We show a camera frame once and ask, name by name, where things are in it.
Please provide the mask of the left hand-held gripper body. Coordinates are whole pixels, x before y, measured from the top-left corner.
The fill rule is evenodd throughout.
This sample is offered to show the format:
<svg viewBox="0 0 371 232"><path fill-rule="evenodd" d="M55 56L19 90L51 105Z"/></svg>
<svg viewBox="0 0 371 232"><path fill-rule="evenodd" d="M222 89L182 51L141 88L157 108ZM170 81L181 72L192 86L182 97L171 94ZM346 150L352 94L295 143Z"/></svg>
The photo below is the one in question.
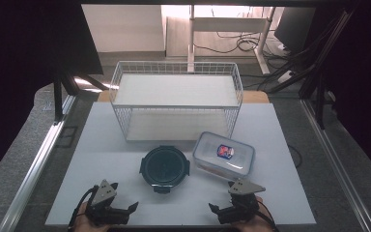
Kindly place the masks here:
<svg viewBox="0 0 371 232"><path fill-rule="evenodd" d="M85 215L94 225L121 225L127 224L129 219L128 210L115 209L111 203L115 199L117 191L106 180L95 187L95 192L89 198Z"/></svg>

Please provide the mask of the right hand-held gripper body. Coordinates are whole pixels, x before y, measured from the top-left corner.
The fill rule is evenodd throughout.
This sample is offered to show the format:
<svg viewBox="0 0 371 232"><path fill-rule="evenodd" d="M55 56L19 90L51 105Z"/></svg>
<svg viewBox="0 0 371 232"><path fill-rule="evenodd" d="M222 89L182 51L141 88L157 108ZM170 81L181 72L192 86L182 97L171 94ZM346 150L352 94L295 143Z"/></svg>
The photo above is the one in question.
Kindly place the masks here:
<svg viewBox="0 0 371 232"><path fill-rule="evenodd" d="M234 181L235 184L228 189L231 196L231 207L220 209L217 214L220 223L232 223L240 220L250 220L259 209L256 192L265 191L266 188L247 180Z"/></svg>

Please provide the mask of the person's right hand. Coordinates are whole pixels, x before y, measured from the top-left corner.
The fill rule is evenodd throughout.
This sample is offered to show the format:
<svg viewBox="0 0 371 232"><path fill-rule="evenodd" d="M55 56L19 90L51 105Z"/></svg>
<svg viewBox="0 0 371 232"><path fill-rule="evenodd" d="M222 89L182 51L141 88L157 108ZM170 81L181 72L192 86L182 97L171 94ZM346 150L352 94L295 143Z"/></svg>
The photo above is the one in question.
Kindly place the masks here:
<svg viewBox="0 0 371 232"><path fill-rule="evenodd" d="M267 219L271 219L271 214L263 204L263 199L259 196L256 199L259 202L259 212ZM255 216L250 221L235 222L233 226L240 232L273 232L272 226L260 216Z"/></svg>

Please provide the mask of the person's left hand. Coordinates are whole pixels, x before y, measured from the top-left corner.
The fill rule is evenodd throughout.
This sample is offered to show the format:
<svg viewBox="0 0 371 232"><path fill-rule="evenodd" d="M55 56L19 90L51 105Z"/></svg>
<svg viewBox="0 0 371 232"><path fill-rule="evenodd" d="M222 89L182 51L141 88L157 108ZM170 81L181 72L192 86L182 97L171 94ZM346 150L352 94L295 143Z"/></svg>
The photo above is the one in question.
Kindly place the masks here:
<svg viewBox="0 0 371 232"><path fill-rule="evenodd" d="M87 203L84 202L78 210L78 217L75 219L71 232L107 232L111 226L109 224L95 226L85 215Z"/></svg>

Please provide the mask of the rectangular clear container with label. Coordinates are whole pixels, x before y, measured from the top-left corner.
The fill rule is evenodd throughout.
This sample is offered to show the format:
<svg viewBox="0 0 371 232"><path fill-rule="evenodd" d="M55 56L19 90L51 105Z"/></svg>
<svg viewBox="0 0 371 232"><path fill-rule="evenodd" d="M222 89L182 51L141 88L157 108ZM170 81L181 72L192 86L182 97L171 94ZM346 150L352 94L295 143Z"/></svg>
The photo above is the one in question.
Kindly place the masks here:
<svg viewBox="0 0 371 232"><path fill-rule="evenodd" d="M255 158L255 149L212 132L204 131L193 150L195 164L226 179L247 177Z"/></svg>

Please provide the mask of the wooden board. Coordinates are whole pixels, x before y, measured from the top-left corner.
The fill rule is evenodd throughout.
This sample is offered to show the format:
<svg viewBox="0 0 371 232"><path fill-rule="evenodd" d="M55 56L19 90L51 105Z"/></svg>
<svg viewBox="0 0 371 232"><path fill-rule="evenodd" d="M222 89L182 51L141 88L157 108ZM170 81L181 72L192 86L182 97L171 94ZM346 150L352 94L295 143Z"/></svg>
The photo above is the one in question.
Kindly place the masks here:
<svg viewBox="0 0 371 232"><path fill-rule="evenodd" d="M109 92L102 91L98 97L99 102L109 101ZM263 91L244 91L243 103L269 103L268 95Z"/></svg>

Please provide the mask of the black metal stand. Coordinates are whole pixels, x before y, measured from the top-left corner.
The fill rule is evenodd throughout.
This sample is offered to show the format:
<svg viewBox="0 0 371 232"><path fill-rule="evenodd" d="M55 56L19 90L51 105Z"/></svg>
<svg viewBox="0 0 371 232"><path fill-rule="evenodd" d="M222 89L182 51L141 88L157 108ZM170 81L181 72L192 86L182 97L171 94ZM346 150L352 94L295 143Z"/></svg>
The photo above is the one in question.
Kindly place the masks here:
<svg viewBox="0 0 371 232"><path fill-rule="evenodd" d="M299 95L301 99L309 99L313 93L316 93L314 118L321 130L325 128L323 121L325 104L326 83L321 73L308 76L300 87Z"/></svg>
<svg viewBox="0 0 371 232"><path fill-rule="evenodd" d="M74 74L70 73L56 73L53 79L53 87L54 87L54 108L55 108L55 116L54 116L54 124L57 125L61 122L62 118L64 117L63 107L62 107L62 88L65 88L67 93L71 96L76 96L80 89L78 87L77 82L75 81L75 77L79 77L85 81L88 81L93 86L97 87L98 89L104 91L107 90L107 87L91 77L89 74L78 72Z"/></svg>

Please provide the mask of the dark curtain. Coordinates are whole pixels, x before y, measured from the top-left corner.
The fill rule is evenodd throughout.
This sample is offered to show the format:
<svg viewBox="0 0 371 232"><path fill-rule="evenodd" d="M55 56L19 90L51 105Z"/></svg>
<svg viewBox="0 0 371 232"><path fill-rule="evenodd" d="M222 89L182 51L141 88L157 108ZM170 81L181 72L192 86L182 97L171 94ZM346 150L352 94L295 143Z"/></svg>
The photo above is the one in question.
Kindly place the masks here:
<svg viewBox="0 0 371 232"><path fill-rule="evenodd" d="M0 161L56 77L101 74L81 0L0 0Z"/></svg>
<svg viewBox="0 0 371 232"><path fill-rule="evenodd" d="M371 159L371 0L360 0L324 65L337 117Z"/></svg>

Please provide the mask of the white cabinet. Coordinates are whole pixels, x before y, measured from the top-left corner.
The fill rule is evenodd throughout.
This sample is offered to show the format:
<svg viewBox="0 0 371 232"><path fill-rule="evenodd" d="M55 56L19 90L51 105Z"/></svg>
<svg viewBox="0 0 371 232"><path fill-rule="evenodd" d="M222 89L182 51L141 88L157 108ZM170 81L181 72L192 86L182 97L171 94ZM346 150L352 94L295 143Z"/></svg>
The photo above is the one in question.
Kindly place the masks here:
<svg viewBox="0 0 371 232"><path fill-rule="evenodd" d="M165 50L161 5L82 5L98 52Z"/></svg>

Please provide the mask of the dark monitor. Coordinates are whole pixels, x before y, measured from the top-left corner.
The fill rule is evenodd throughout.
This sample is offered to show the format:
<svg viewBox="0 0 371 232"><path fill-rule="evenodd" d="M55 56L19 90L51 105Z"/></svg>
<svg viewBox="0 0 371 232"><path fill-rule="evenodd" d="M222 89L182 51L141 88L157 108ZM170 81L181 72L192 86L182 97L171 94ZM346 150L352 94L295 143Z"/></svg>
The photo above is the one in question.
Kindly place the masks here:
<svg viewBox="0 0 371 232"><path fill-rule="evenodd" d="M274 35L293 53L299 53L316 38L312 31L315 8L285 7Z"/></svg>

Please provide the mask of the aluminium rail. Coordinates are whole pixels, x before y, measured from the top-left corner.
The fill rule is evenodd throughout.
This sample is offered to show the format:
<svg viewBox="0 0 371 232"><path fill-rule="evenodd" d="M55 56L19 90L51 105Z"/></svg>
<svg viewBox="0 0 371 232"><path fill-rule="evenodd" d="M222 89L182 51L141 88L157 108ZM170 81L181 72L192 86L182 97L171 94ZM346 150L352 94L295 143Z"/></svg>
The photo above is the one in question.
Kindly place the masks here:
<svg viewBox="0 0 371 232"><path fill-rule="evenodd" d="M338 157L336 150L334 149L330 139L325 130L323 130L317 120L316 112L313 109L311 102L308 100L300 100L300 104L308 118L311 127L316 133L316 136L324 150L325 155L332 167L332 170L339 182L339 185L343 189L343 192L357 218L357 221L363 232L371 232L371 216L364 204L362 198L358 194L348 172L343 166L340 158Z"/></svg>
<svg viewBox="0 0 371 232"><path fill-rule="evenodd" d="M7 213L0 223L0 232L14 232L34 188L40 179L44 166L48 161L54 144L62 131L65 121L70 114L71 108L75 102L75 97L67 95L65 101L61 104L61 117L49 128L46 137L37 152L28 172L26 173Z"/></svg>

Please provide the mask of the white desk frame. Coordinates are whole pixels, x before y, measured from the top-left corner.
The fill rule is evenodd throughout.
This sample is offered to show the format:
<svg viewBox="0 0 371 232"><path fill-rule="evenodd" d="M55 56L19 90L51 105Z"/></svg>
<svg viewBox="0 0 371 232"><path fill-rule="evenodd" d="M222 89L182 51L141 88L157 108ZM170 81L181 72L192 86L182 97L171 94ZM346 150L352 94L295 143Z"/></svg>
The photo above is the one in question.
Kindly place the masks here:
<svg viewBox="0 0 371 232"><path fill-rule="evenodd" d="M248 32L259 33L259 42L254 48L257 62L262 74L270 74L269 67L264 58L264 46L271 28L276 7L270 7L269 14L264 18L251 17L196 17L194 6L189 6L189 41L187 50L187 61L190 66L189 72L194 71L194 33L195 32Z"/></svg>

